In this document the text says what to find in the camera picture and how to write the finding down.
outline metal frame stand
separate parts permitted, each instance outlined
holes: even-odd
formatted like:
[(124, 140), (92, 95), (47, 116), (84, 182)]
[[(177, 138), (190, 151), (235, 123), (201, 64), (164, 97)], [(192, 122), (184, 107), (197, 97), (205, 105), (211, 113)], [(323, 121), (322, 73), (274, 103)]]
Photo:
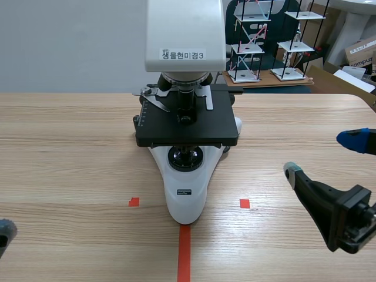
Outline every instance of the metal frame stand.
[[(315, 51), (317, 39), (318, 39), (318, 36), (320, 35), (321, 28), (323, 27), (323, 23), (324, 23), (324, 20), (325, 20), (325, 15), (326, 15), (327, 8), (329, 6), (329, 1), (330, 0), (327, 0), (327, 4), (325, 6), (325, 11), (324, 11), (323, 15), (319, 15), (317, 13), (312, 12), (312, 7), (313, 7), (313, 4), (314, 4), (315, 0), (312, 1), (311, 8), (310, 8), (309, 11), (300, 11), (301, 3), (303, 1), (303, 0), (300, 0), (299, 8), (298, 8), (297, 12), (289, 12), (288, 11), (288, 8), (290, 6), (290, 1), (291, 0), (288, 0), (287, 12), (285, 12), (284, 21), (283, 21), (283, 25), (282, 25), (282, 30), (284, 29), (285, 22), (286, 22), (286, 17), (288, 17), (288, 16), (296, 20), (296, 27), (294, 29), (294, 33), (293, 33), (292, 39), (290, 41), (279, 42), (278, 43), (278, 46), (277, 46), (277, 49), (276, 49), (276, 52), (275, 52), (275, 56), (274, 56), (273, 67), (271, 69), (271, 72), (280, 81), (285, 81), (285, 80), (300, 80), (300, 79), (307, 78), (305, 74), (307, 72), (308, 65), (309, 65), (309, 63), (311, 61), (311, 58), (309, 59), (309, 61), (307, 63), (307, 66), (305, 67), (305, 70), (304, 70), (304, 72), (302, 74), (301, 72), (299, 72), (297, 69), (294, 68), (294, 65), (293, 65), (293, 67), (290, 67), (290, 57), (292, 56), (293, 53), (304, 53), (304, 52), (314, 52)], [(321, 20), (321, 24), (320, 24), (320, 28), (318, 29), (318, 32), (317, 32), (317, 36), (316, 36), (316, 40), (315, 40), (314, 46), (311, 48), (308, 45), (306, 45), (305, 43), (303, 43), (303, 38), (304, 38), (304, 33), (306, 32), (307, 22), (309, 20), (312, 20), (312, 19), (320, 19)], [(304, 25), (303, 33), (301, 33), (300, 40), (296, 41), (295, 40), (295, 36), (298, 34), (299, 23), (302, 20), (306, 20), (306, 23)], [(283, 48), (285, 50), (285, 54), (287, 54), (287, 56), (286, 56), (286, 59), (285, 59), (285, 62), (284, 62), (284, 67), (283, 68), (279, 68), (279, 69), (275, 69), (274, 65), (276, 63), (276, 56), (277, 56), (277, 52), (278, 52), (278, 47)]]
[[(250, 0), (244, 0), (243, 3), (238, 1), (237, 8), (235, 10), (235, 27), (234, 27), (234, 35), (237, 31), (238, 25), (240, 25), (239, 30), (239, 42), (238, 44), (233, 44), (231, 46), (231, 59), (230, 59), (230, 70), (228, 71), (229, 76), (231, 77), (232, 81), (234, 83), (248, 83), (248, 82), (259, 82), (260, 81), (260, 71), (261, 71), (261, 63), (263, 60), (263, 54), (264, 54), (264, 46), (267, 36), (267, 23), (261, 23), (260, 22), (269, 22), (270, 21), (270, 15), (273, 10), (273, 4), (274, 0), (271, 1), (263, 1), (259, 2), (256, 0), (256, 2), (250, 2)], [(268, 10), (268, 13), (266, 14), (264, 12), (265, 7), (269, 6), (270, 8)], [(250, 35), (245, 29), (245, 25), (250, 24), (250, 27), (254, 24), (257, 24), (258, 32), (255, 35)], [(244, 34), (248, 37), (248, 42), (244, 43), (241, 41), (241, 36)], [(263, 39), (263, 42), (256, 42), (258, 39)], [(253, 62), (255, 60), (255, 56), (261, 54), (259, 61), (260, 66), (258, 67), (257, 73), (254, 73), (252, 71)], [(246, 59), (249, 58), (251, 60), (251, 65), (248, 67), (248, 64), (246, 62)], [(243, 64), (246, 70), (239, 70), (239, 66)]]

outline microscope base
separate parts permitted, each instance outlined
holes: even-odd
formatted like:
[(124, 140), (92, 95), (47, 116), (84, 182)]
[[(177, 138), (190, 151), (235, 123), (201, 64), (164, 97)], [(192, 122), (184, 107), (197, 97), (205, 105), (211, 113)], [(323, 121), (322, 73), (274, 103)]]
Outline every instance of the microscope base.
[[(235, 117), (237, 130), (241, 132), (241, 120)], [(202, 165), (193, 172), (179, 172), (171, 167), (168, 153), (171, 147), (149, 148), (164, 182), (167, 207), (171, 216), (180, 224), (191, 224), (201, 215), (210, 178), (226, 147), (201, 146), (204, 153)]]

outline wooden table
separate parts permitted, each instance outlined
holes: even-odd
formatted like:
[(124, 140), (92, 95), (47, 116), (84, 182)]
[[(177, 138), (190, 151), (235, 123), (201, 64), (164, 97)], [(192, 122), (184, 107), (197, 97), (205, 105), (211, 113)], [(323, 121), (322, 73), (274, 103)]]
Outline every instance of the wooden table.
[[(136, 146), (139, 111), (125, 94), (0, 95), (0, 216), (19, 229), (1, 282), (176, 281), (179, 225)], [(243, 95), (234, 111), (243, 131), (192, 225), (192, 281), (374, 281), (376, 240), (354, 256), (327, 250), (283, 164), (375, 193), (376, 158), (335, 141), (376, 127), (375, 113), (349, 95)]]

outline red tape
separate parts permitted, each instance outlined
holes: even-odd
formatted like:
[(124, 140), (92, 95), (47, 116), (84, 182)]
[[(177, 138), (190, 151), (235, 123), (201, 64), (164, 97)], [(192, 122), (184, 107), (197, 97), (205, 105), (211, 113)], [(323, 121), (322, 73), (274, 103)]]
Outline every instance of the red tape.
[(190, 282), (190, 225), (180, 225), (177, 282)]
[(250, 209), (251, 204), (248, 199), (240, 199), (240, 208), (241, 209)]
[(132, 198), (129, 202), (128, 202), (128, 206), (129, 207), (138, 207), (140, 205), (140, 198)]

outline microscope stage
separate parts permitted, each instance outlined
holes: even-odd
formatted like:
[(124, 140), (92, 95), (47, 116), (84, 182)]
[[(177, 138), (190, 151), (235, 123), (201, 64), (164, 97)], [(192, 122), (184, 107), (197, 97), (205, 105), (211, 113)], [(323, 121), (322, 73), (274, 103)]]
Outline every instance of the microscope stage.
[(236, 146), (239, 133), (227, 91), (211, 92), (214, 110), (206, 109), (205, 97), (196, 97), (197, 121), (183, 125), (177, 118), (177, 92), (157, 97), (171, 112), (167, 113), (148, 101), (143, 102), (136, 126), (139, 147), (158, 146)]

